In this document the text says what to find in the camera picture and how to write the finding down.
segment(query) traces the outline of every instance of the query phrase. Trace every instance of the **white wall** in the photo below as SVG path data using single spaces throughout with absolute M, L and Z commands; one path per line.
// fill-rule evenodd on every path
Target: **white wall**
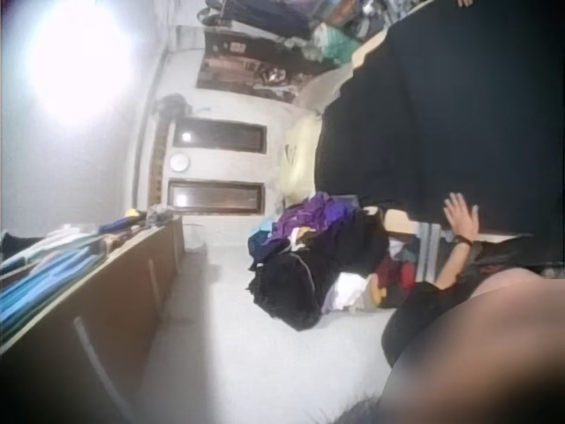
M 263 182 L 267 187 L 265 216 L 269 216 L 275 212 L 277 203 L 278 171 L 285 133 L 298 117 L 309 112 L 283 102 L 196 88 L 203 54 L 202 49 L 196 49 L 170 55 L 158 88 L 157 98 L 181 94 L 192 105 L 197 117 L 265 125 L 267 154 L 173 148 L 170 139 L 172 134 L 170 134 L 167 158 L 177 151 L 184 150 L 191 158 L 192 166 L 186 173 L 179 175 L 171 172 L 166 163 L 164 185 L 168 184 L 169 178 Z M 147 170 L 154 139 L 154 120 L 155 117 L 152 117 L 147 127 L 142 156 L 143 173 L 139 184 L 142 208 L 144 204 L 147 205 Z M 263 218 L 264 216 L 185 216 L 183 222 L 204 225 L 207 242 L 210 245 L 228 246 L 245 244 L 250 230 Z
M 60 124 L 38 102 L 26 75 L 34 29 L 59 3 L 11 2 L 2 16 L 2 227 L 21 236 L 123 215 L 124 161 L 137 86 L 155 54 L 152 0 L 99 2 L 133 41 L 131 89 L 80 127 Z

